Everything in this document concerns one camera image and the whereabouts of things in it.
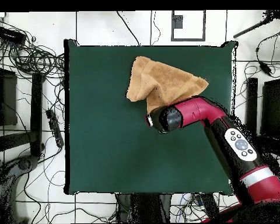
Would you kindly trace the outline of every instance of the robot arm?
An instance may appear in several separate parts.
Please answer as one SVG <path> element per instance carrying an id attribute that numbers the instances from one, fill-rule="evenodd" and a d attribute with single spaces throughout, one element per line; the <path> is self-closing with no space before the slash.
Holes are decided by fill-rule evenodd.
<path id="1" fill-rule="evenodd" d="M 239 201 L 243 205 L 280 201 L 280 180 L 263 162 L 252 143 L 215 103 L 195 96 L 154 109 L 146 120 L 160 133 L 200 121 Z"/>

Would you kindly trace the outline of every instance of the control button panel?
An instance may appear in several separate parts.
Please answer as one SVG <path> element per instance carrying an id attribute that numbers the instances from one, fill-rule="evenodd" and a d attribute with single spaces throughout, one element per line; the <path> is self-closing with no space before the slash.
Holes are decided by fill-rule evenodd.
<path id="1" fill-rule="evenodd" d="M 257 158 L 255 150 L 238 129 L 228 129 L 225 132 L 225 139 L 241 160 L 251 162 Z"/>

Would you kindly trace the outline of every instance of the black cable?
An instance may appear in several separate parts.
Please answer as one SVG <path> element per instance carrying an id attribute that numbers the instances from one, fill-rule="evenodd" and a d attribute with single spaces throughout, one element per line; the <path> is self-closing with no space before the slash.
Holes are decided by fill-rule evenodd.
<path id="1" fill-rule="evenodd" d="M 58 92 L 58 94 L 56 94 L 56 88 L 57 88 L 57 87 L 59 87 L 59 92 Z M 55 85 L 54 94 L 55 94 L 55 96 L 56 96 L 56 101 L 55 101 L 55 103 L 51 106 L 50 109 L 52 109 L 53 107 L 55 108 L 55 106 L 56 106 L 56 104 L 57 104 L 58 102 L 60 102 L 60 103 L 64 106 L 64 103 L 61 102 L 61 100 L 60 100 L 60 98 L 59 98 L 59 95 L 60 95 L 61 91 L 63 91 L 63 90 L 64 90 L 64 88 L 61 88 L 61 83 Z"/>
<path id="2" fill-rule="evenodd" d="M 36 201 L 36 200 L 35 200 L 34 198 L 32 198 L 31 196 L 29 196 L 29 195 L 27 194 L 27 192 L 26 192 L 26 186 L 27 186 L 27 183 L 28 183 L 28 181 L 29 181 L 29 177 L 30 177 L 30 173 L 28 173 L 28 177 L 27 177 L 26 183 L 25 183 L 25 185 L 24 185 L 24 193 L 25 193 L 26 196 L 27 196 L 28 198 L 30 198 L 32 201 L 38 203 L 38 205 L 39 205 L 39 207 L 40 207 L 39 210 L 38 210 L 38 212 L 36 213 L 35 217 L 33 218 L 32 222 L 31 222 L 31 224 L 33 224 L 33 222 L 34 222 L 34 220 L 36 219 L 37 215 L 40 213 L 41 205 L 40 205 L 40 203 L 39 203 L 38 201 Z"/>
<path id="3" fill-rule="evenodd" d="M 26 98 L 17 99 L 16 101 L 18 102 L 19 100 L 25 100 L 29 105 L 31 105 L 31 103 L 29 103 L 29 101 Z M 46 113 L 46 110 L 43 107 L 42 107 L 42 109 L 44 110 L 44 112 L 42 112 L 42 114 Z"/>
<path id="4" fill-rule="evenodd" d="M 222 197 L 222 199 L 223 199 L 223 203 L 225 204 L 225 206 L 227 207 L 227 204 L 226 204 L 226 202 L 224 201 L 224 197 Z"/>
<path id="5" fill-rule="evenodd" d="M 52 157 L 55 156 L 55 155 L 58 155 L 58 154 L 60 153 L 60 151 L 61 151 L 61 149 L 59 149 L 59 151 L 58 151 L 56 154 L 54 154 L 54 155 L 52 155 L 52 156 L 46 158 L 46 160 L 49 159 L 49 158 L 52 158 Z M 35 182 L 43 173 L 44 173 L 44 172 L 40 173 L 26 188 L 28 188 L 33 182 Z M 22 190 L 20 193 L 18 193 L 18 195 L 16 196 L 16 198 L 17 198 L 22 192 L 24 192 L 24 190 Z"/>
<path id="6" fill-rule="evenodd" d="M 56 184 L 54 184 L 53 182 L 51 182 L 52 181 L 52 179 L 50 180 L 49 178 L 48 178 L 48 176 L 47 176 L 47 174 L 46 174 L 46 171 L 45 171 L 45 168 L 44 168 L 44 174 L 45 174 L 45 177 L 47 178 L 47 180 L 49 181 L 49 183 L 50 184 L 52 184 L 52 185 L 54 185 L 54 186 L 64 186 L 65 184 L 62 184 L 62 185 L 56 185 Z"/>
<path id="7" fill-rule="evenodd" d="M 46 176 L 46 178 L 48 179 L 48 181 L 49 181 L 49 186 L 48 186 L 48 204 L 47 205 L 49 205 L 49 190 L 50 190 L 50 185 L 51 184 L 53 184 L 53 185 L 55 185 L 55 186 L 64 186 L 65 184 L 62 184 L 62 185 L 56 185 L 56 184 L 54 184 L 54 183 L 52 183 L 52 179 L 54 178 L 54 176 L 57 174 L 57 173 L 60 173 L 60 172 L 64 172 L 65 173 L 65 171 L 57 171 L 53 176 L 52 176 L 52 178 L 49 180 L 48 179 L 48 177 L 47 177 L 47 175 L 45 175 Z M 47 218 L 47 220 L 48 220 L 48 224 L 49 224 L 49 222 L 50 222 L 50 208 L 48 209 L 48 212 L 47 212 L 47 214 L 48 214 L 48 217 L 46 217 Z"/>
<path id="8" fill-rule="evenodd" d="M 257 97 L 251 97 L 250 100 L 251 100 L 251 99 L 255 99 L 255 98 L 261 98 L 261 97 L 263 97 L 263 95 L 257 96 Z M 238 108 L 239 106 L 241 106 L 242 104 L 246 103 L 248 100 L 245 100 L 244 102 L 238 104 L 234 109 L 236 109 L 236 108 Z"/>
<path id="9" fill-rule="evenodd" d="M 1 57 L 1 59 L 0 59 L 0 63 L 1 63 L 1 61 L 3 61 L 3 58 L 4 58 L 4 56 L 5 56 L 5 54 L 6 54 L 6 51 L 7 51 L 7 48 L 8 48 L 8 45 L 5 44 L 5 43 L 3 43 L 2 49 L 4 49 L 4 46 L 5 46 L 5 50 L 3 50 L 2 57 Z"/>
<path id="10" fill-rule="evenodd" d="M 39 224 L 45 217 L 47 217 L 47 214 L 48 214 L 48 212 L 46 212 L 47 207 L 48 207 L 48 210 L 50 210 L 51 205 L 50 205 L 50 204 L 47 204 L 47 205 L 45 206 L 45 208 L 44 208 L 44 216 L 43 216 L 37 223 L 35 223 L 35 224 Z"/>
<path id="11" fill-rule="evenodd" d="M 63 118 L 63 121 L 65 122 L 65 119 L 64 119 L 64 107 L 65 107 L 65 106 L 63 106 L 62 118 Z"/>
<path id="12" fill-rule="evenodd" d="M 149 45 L 151 46 L 152 45 L 152 10 L 150 11 L 150 38 L 149 38 Z"/>
<path id="13" fill-rule="evenodd" d="M 18 32 L 24 33 L 26 35 L 26 41 L 28 43 L 28 45 L 23 45 L 23 46 L 18 45 L 18 46 L 11 47 L 10 50 L 9 50 L 9 58 L 10 58 L 10 60 L 11 60 L 11 62 L 14 66 L 11 66 L 11 65 L 7 65 L 7 66 L 9 66 L 10 68 L 11 67 L 16 68 L 18 73 L 19 73 L 19 75 L 17 75 L 18 77 L 20 76 L 21 78 L 27 79 L 28 81 L 30 81 L 29 79 L 31 79 L 31 78 L 28 78 L 26 76 L 23 76 L 20 73 L 20 71 L 25 72 L 25 73 L 30 74 L 30 75 L 33 72 L 36 72 L 36 73 L 42 72 L 45 75 L 56 74 L 56 73 L 57 74 L 63 74 L 64 73 L 64 54 L 60 54 L 59 56 L 56 56 L 55 52 L 52 49 L 50 49 L 46 46 L 43 46 L 43 45 L 39 45 L 37 47 L 34 46 L 28 38 L 27 34 L 29 32 L 18 29 L 15 26 L 12 26 L 12 25 L 9 25 L 9 26 L 13 27 L 12 29 L 15 29 Z M 43 50 L 43 47 L 52 51 L 52 53 Z M 27 52 L 28 56 L 20 55 L 19 53 L 21 51 Z M 56 68 L 59 71 L 57 71 L 56 73 L 52 73 L 52 70 L 54 68 Z M 56 106 L 54 106 L 54 107 L 56 109 L 60 110 L 60 111 L 63 111 L 62 108 L 59 108 L 59 107 L 56 107 Z"/>
<path id="14" fill-rule="evenodd" d="M 155 11 L 155 17 L 153 18 L 153 24 L 155 25 L 155 27 L 158 29 L 158 31 L 159 31 L 159 37 L 157 38 L 157 40 L 156 41 L 154 41 L 153 43 L 152 43 L 152 46 L 156 43 L 156 42 L 158 42 L 159 41 L 159 39 L 160 39 L 160 36 L 161 36 L 161 31 L 160 31 L 160 29 L 156 26 L 156 23 L 155 23 L 155 18 L 156 18 L 156 11 Z"/>
<path id="15" fill-rule="evenodd" d="M 269 64 L 266 64 L 266 63 L 260 61 L 260 59 L 259 59 L 259 57 L 258 57 L 258 52 L 259 52 L 260 45 L 261 45 L 262 42 L 264 42 L 265 40 L 271 39 L 271 38 L 273 38 L 273 37 L 275 37 L 275 36 L 277 36 L 277 37 L 276 37 L 275 43 L 274 43 L 274 50 L 273 50 L 273 54 L 272 54 L 272 58 L 271 58 L 271 64 L 269 65 Z M 274 57 L 274 54 L 275 54 L 276 42 L 277 42 L 277 39 L 278 39 L 279 36 L 280 36 L 280 31 L 279 31 L 278 33 L 274 34 L 274 35 L 271 35 L 271 36 L 269 36 L 269 37 L 267 37 L 267 38 L 264 38 L 263 40 L 261 40 L 261 41 L 259 42 L 259 44 L 258 44 L 258 46 L 257 46 L 257 48 L 256 48 L 256 57 L 257 57 L 257 60 L 258 60 L 258 62 L 259 62 L 259 64 L 260 64 L 260 68 L 264 71 L 264 73 L 266 73 L 267 75 L 269 75 L 269 76 L 272 77 L 272 78 L 278 78 L 278 77 L 280 77 L 280 75 L 279 75 L 279 76 L 273 76 L 273 74 L 274 74 L 275 71 L 276 71 L 276 68 L 280 69 L 279 67 L 276 67 L 275 65 L 280 65 L 280 63 L 273 63 L 273 62 L 272 62 L 273 57 Z M 270 66 L 272 66 L 272 67 L 274 68 L 274 72 L 273 72 L 273 73 L 272 73 L 272 71 L 271 71 Z"/>
<path id="16" fill-rule="evenodd" d="M 30 41 L 29 41 L 29 38 L 28 38 L 27 33 L 30 34 L 30 36 L 32 37 L 31 39 L 35 38 L 35 37 L 32 36 L 31 33 L 29 33 L 28 31 L 23 31 L 22 29 L 19 29 L 19 28 L 15 27 L 15 26 L 13 26 L 13 25 L 11 25 L 11 24 L 9 24 L 9 23 L 6 23 L 6 22 L 4 22 L 3 20 L 0 20 L 0 23 L 3 23 L 3 24 L 5 24 L 5 25 L 8 25 L 8 26 L 12 27 L 12 29 L 15 29 L 16 31 L 19 31 L 19 32 L 22 32 L 23 34 L 25 34 L 26 37 L 27 37 L 27 38 L 26 38 L 26 41 L 28 41 L 29 44 L 30 44 Z"/>
<path id="17" fill-rule="evenodd" d="M 207 214 L 205 213 L 205 211 L 203 210 L 203 209 L 197 209 L 196 207 L 199 207 L 198 205 L 196 205 L 197 203 L 196 203 L 196 197 L 195 197 L 195 195 L 196 194 L 194 194 L 194 193 L 191 193 L 191 198 L 189 199 L 189 200 L 186 200 L 187 201 L 187 203 L 185 204 L 185 205 L 172 205 L 172 206 L 174 206 L 174 207 L 177 207 L 179 210 L 179 212 L 180 213 L 178 213 L 178 214 L 174 214 L 174 213 L 172 213 L 171 211 L 170 211 L 170 214 L 172 214 L 173 216 L 175 216 L 176 217 L 176 222 L 177 222 L 177 217 L 178 216 L 183 216 L 183 218 L 184 218 L 184 222 L 186 223 L 186 222 L 196 222 L 196 221 L 200 221 L 200 222 L 202 222 L 203 220 L 205 220 L 205 219 L 207 219 L 208 217 L 206 217 L 207 216 Z M 216 197 L 217 198 L 217 201 L 218 201 L 218 203 L 219 203 L 219 198 L 214 194 L 213 195 L 214 197 Z M 221 210 L 219 210 L 220 212 L 222 212 L 222 211 L 224 211 L 225 209 L 227 209 L 227 208 L 231 208 L 231 206 L 232 205 L 234 205 L 234 204 L 238 204 L 239 202 L 235 202 L 235 203 L 232 203 L 232 204 L 230 204 L 229 206 L 219 206 L 218 205 L 218 207 L 221 207 L 221 208 L 223 208 L 223 209 L 221 209 Z M 198 216 L 196 213 L 195 213 L 195 211 L 200 211 L 200 212 L 203 212 L 204 213 L 204 215 L 203 216 Z M 191 217 L 191 215 L 195 215 L 195 217 L 196 217 L 196 219 L 189 219 L 189 217 Z"/>
<path id="18" fill-rule="evenodd" d="M 51 83 L 48 78 L 46 78 L 46 81 L 48 81 L 49 84 L 51 84 L 53 87 L 55 87 L 56 85 L 54 85 L 53 83 Z"/>
<path id="19" fill-rule="evenodd" d="M 124 22 L 125 26 L 128 28 L 129 32 L 133 35 L 133 37 L 135 38 L 135 40 L 137 41 L 138 45 L 140 46 L 139 44 L 139 41 L 137 40 L 136 36 L 133 34 L 133 32 L 131 31 L 131 29 L 128 27 L 128 25 L 126 24 L 125 20 L 123 19 L 123 17 L 119 14 L 118 11 L 116 11 L 117 15 L 121 18 L 121 20 Z"/>
<path id="20" fill-rule="evenodd" d="M 255 66 L 255 65 L 250 65 L 249 67 L 247 67 L 249 63 L 250 63 L 250 62 L 248 62 L 248 63 L 246 64 L 245 69 L 244 69 L 244 74 L 245 74 L 245 79 L 246 79 L 246 80 L 241 84 L 240 93 L 238 93 L 238 94 L 235 95 L 235 96 L 241 95 L 241 96 L 242 96 L 243 98 L 245 98 L 245 99 L 246 99 L 246 97 L 243 96 L 243 93 L 247 90 L 247 82 L 248 82 L 248 79 L 251 78 L 252 76 L 254 76 L 256 73 L 259 73 L 259 72 L 261 71 L 261 70 L 257 71 L 257 66 Z M 249 68 L 251 68 L 251 67 L 256 68 L 255 72 L 253 72 L 253 73 L 247 73 L 246 70 L 249 69 Z"/>
<path id="21" fill-rule="evenodd" d="M 117 217 L 117 213 L 118 213 L 118 211 L 120 211 L 121 212 L 121 209 L 123 209 L 127 214 L 129 214 L 129 211 L 123 206 L 123 205 L 121 205 L 121 203 L 120 203 L 120 201 L 119 201 L 119 199 L 118 199 L 118 194 L 114 194 L 114 196 L 115 196 L 115 199 L 116 199 L 116 206 L 115 206 L 115 211 L 112 213 L 112 215 L 108 218 L 108 221 L 111 221 L 111 220 L 113 220 L 115 217 Z"/>
<path id="22" fill-rule="evenodd" d="M 57 153 L 56 153 L 56 154 L 51 155 L 51 156 L 50 156 L 50 157 L 48 157 L 48 158 L 45 158 L 44 160 L 42 160 L 42 161 L 38 162 L 38 164 L 40 164 L 40 163 L 44 162 L 45 160 L 48 160 L 48 159 L 50 159 L 50 158 L 52 158 L 52 157 L 54 157 L 54 156 L 58 155 L 61 151 L 62 151 L 62 148 L 61 148 L 61 149 L 59 149 L 59 150 L 57 151 Z"/>
<path id="23" fill-rule="evenodd" d="M 19 91 L 19 92 L 21 92 L 22 94 L 24 94 L 24 95 L 29 95 L 29 96 L 31 96 L 30 94 L 28 94 L 28 93 L 23 93 L 21 90 L 19 90 L 17 87 L 16 87 L 16 89 Z M 53 103 L 43 94 L 43 96 L 45 97 L 45 99 L 48 101 L 48 102 L 50 102 L 52 105 L 53 105 Z"/>
<path id="24" fill-rule="evenodd" d="M 26 150 L 30 149 L 30 147 L 28 147 L 27 149 L 24 149 L 22 152 L 19 153 L 18 157 L 20 157 L 20 155 L 25 152 Z"/>
<path id="25" fill-rule="evenodd" d="M 100 220 L 101 222 L 112 223 L 112 222 L 109 222 L 109 221 L 107 220 L 107 218 L 105 218 L 105 217 L 98 217 L 98 216 L 96 216 L 96 215 L 93 215 L 93 214 L 91 214 L 91 213 L 88 213 L 87 211 L 85 211 L 85 210 L 82 209 L 82 208 L 76 208 L 76 209 L 73 209 L 72 211 L 69 211 L 69 212 L 66 212 L 66 213 L 58 213 L 58 214 L 54 215 L 49 224 L 52 224 L 52 221 L 54 220 L 54 218 L 55 218 L 56 216 L 67 215 L 67 214 L 70 214 L 70 213 L 75 212 L 75 211 L 77 211 L 77 210 L 83 211 L 83 212 L 86 213 L 87 215 L 92 216 L 92 217 L 95 217 L 95 218 L 97 218 L 98 220 Z"/>

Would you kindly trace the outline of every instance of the floor tile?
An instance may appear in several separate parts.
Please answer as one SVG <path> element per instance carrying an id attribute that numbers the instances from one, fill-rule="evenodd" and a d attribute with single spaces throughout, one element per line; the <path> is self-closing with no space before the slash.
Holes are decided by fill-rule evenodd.
<path id="1" fill-rule="evenodd" d="M 237 60 L 256 60 L 256 48 L 259 42 L 280 31 L 280 20 L 273 20 L 264 26 L 256 28 L 238 38 L 233 36 L 256 23 L 264 20 L 264 10 L 228 10 L 227 40 L 239 42 Z M 276 37 L 269 38 L 260 45 L 258 57 L 262 61 L 270 61 L 274 50 Z M 276 41 L 273 61 L 280 61 L 280 37 Z"/>
<path id="2" fill-rule="evenodd" d="M 70 224 L 74 223 L 75 215 L 74 211 L 75 204 L 47 204 L 41 203 L 41 210 L 39 211 L 39 205 L 34 202 L 17 202 L 16 210 L 20 218 L 29 218 L 29 223 L 32 222 L 36 216 L 33 224 L 48 224 L 48 221 L 52 224 Z"/>
<path id="3" fill-rule="evenodd" d="M 76 194 L 77 202 L 116 202 L 114 194 L 111 193 L 96 193 L 96 192 L 80 192 Z"/>
<path id="4" fill-rule="evenodd" d="M 95 216 L 98 216 L 103 221 L 106 221 L 106 219 L 108 219 L 116 210 L 116 205 L 76 204 L 76 208 L 76 223 L 102 223 L 102 221 L 97 219 Z M 78 208 L 82 208 L 84 211 L 94 216 L 88 215 Z"/>
<path id="5" fill-rule="evenodd" d="M 149 45 L 149 10 L 119 11 L 138 41 Z M 137 46 L 137 42 L 116 11 L 79 11 L 77 40 L 81 46 Z"/>

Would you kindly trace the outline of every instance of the brown towel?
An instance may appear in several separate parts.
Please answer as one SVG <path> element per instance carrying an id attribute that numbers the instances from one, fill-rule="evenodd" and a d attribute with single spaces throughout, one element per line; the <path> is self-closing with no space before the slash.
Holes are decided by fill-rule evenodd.
<path id="1" fill-rule="evenodd" d="M 202 93 L 208 82 L 191 73 L 155 62 L 146 57 L 136 57 L 127 98 L 135 102 L 147 101 L 148 114 L 155 108 Z"/>

